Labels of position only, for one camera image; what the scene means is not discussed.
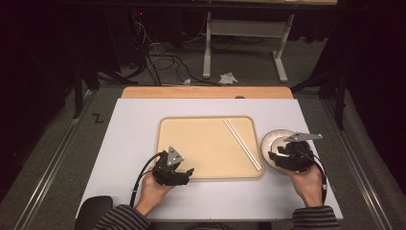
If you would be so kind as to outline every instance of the gray carpet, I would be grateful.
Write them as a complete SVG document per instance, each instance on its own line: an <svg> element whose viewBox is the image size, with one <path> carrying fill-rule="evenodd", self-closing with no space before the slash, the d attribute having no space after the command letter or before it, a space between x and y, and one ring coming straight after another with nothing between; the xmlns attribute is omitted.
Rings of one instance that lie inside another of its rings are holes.
<svg viewBox="0 0 406 230"><path fill-rule="evenodd" d="M324 42L306 44L302 40L288 42L282 56L284 67L289 78L288 84L278 81L275 66L269 49L276 45L275 40L256 45L238 44L231 49L213 50L211 81L219 81L219 75L232 72L238 82L235 86L244 85L287 85L292 86L306 80L320 55ZM228 44L214 44L217 48ZM199 78L202 73L203 47L184 46L181 50L168 46L167 54L178 55L189 67L191 73ZM156 46L158 53L164 49ZM155 63L167 68L169 60L161 59ZM159 71L163 84L181 84L189 78L185 68L176 71L176 65ZM147 71L137 77L140 83L152 84ZM102 83L98 92L84 111L75 135L71 139L66 155L48 193L39 206L30 229L73 229L75 214L79 207L81 194L92 171L102 144L102 138L108 126L115 102L120 97L122 85ZM295 97L299 100L305 120L311 132L322 133L323 141L315 142L316 148L327 169L327 176L343 212L341 221L343 229L380 229L371 214L368 203L359 189L357 180L350 168L346 149L335 124L330 120L325 102L318 100L317 89L304 90ZM398 189L394 179L368 138L362 123L351 106L350 98L345 109L345 126L351 140L351 146L357 150L357 157L377 191L385 213L389 216L393 229L406 229L402 219L405 212L404 195ZM72 122L74 114L73 94L66 99L66 105L50 121L44 135L27 161L22 173L14 182L6 198L0 204L0 229L12 229L17 223L26 204L34 192L35 186L52 160L65 131ZM290 221L273 222L273 229L290 229Z"/></svg>

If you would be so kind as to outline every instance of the tray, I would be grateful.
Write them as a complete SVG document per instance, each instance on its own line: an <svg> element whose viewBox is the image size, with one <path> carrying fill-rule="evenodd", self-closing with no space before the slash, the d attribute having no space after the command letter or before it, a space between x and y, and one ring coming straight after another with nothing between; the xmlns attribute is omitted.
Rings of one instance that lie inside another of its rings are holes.
<svg viewBox="0 0 406 230"><path fill-rule="evenodd" d="M253 162L225 124L228 120L259 163ZM185 160L177 172L194 168L191 178L260 177L264 167L253 120L248 116L167 117L161 120L157 152L174 147Z"/></svg>

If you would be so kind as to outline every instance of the white tabletop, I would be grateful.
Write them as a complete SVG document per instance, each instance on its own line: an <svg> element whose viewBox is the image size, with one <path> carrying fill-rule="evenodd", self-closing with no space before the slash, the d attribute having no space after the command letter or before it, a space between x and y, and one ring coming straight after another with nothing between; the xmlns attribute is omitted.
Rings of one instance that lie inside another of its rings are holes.
<svg viewBox="0 0 406 230"><path fill-rule="evenodd" d="M156 153L158 126L163 118L239 115L254 120L259 145L266 133L275 129L308 133L299 103L291 99L118 99L81 203L92 196L111 196L114 205L129 203L138 174ZM148 218L291 219L294 209L304 207L303 202L288 176L265 165L265 173L259 178L193 179L169 192ZM333 208L338 219L343 217L329 187L326 205Z"/></svg>

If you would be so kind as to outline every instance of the small white object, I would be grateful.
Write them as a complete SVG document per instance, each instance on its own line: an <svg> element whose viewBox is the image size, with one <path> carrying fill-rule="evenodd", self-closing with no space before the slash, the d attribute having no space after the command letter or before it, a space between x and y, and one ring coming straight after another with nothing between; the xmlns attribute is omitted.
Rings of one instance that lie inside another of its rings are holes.
<svg viewBox="0 0 406 230"><path fill-rule="evenodd" d="M184 80L183 84L190 86L191 85L191 79Z"/></svg>
<svg viewBox="0 0 406 230"><path fill-rule="evenodd" d="M233 81L238 82L238 80L234 77L232 73L220 75L221 80L219 83L224 83L224 84L233 84Z"/></svg>

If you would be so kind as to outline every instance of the metal rail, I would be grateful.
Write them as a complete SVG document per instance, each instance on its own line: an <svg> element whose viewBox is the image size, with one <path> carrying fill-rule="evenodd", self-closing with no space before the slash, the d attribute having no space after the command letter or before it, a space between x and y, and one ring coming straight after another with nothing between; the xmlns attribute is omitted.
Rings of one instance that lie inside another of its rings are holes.
<svg viewBox="0 0 406 230"><path fill-rule="evenodd" d="M381 230L392 230L392 225L389 222L385 211L383 210L378 196L373 189L370 181L368 180L367 176L365 175L364 170L362 169L356 154L354 150L352 149L350 142L347 138L346 133L338 127L337 123L334 120L334 111L332 104L328 100L321 100L322 106L325 109L325 111L328 113L328 117L333 123L334 128L336 129L336 132L338 133L341 143L344 146L345 152L346 152L346 158L349 162L349 166L351 169L351 172L354 175L354 178L358 184L358 187L361 191L362 196L365 199L365 202L367 203L371 215L373 219L375 220L376 226L381 229Z"/></svg>
<svg viewBox="0 0 406 230"><path fill-rule="evenodd" d="M86 108L89 104L93 101L96 92L91 92L90 90L87 91L86 95L84 96L84 109L81 111L77 119L74 119L69 125L66 133L64 134L53 159L51 160L48 168L46 169L45 173L42 175L41 179L39 180L33 195L30 198L30 201L27 203L23 213L21 214L18 222L14 226L14 230L24 230L29 229L33 219L35 217L36 212L38 211L39 207L45 195L48 193L48 190L51 187L52 182L59 170L60 165L63 162L63 159L66 155L66 149L69 146L69 143L79 125L80 119L83 116L83 113L86 111Z"/></svg>

